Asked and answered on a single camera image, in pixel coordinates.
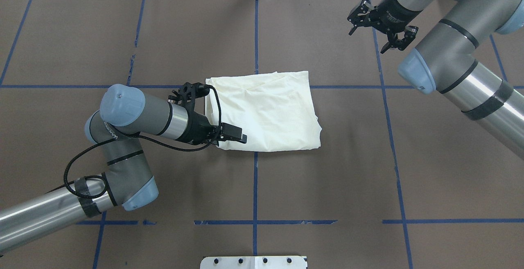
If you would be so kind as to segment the cream long-sleeve cat shirt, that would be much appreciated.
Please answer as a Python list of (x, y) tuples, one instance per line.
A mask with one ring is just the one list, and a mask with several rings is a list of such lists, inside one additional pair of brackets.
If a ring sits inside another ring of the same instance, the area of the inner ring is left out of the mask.
[(321, 146), (322, 128), (314, 109), (308, 71), (211, 77), (216, 88), (205, 98), (205, 115), (242, 129), (245, 144), (219, 142), (224, 150), (276, 152)]

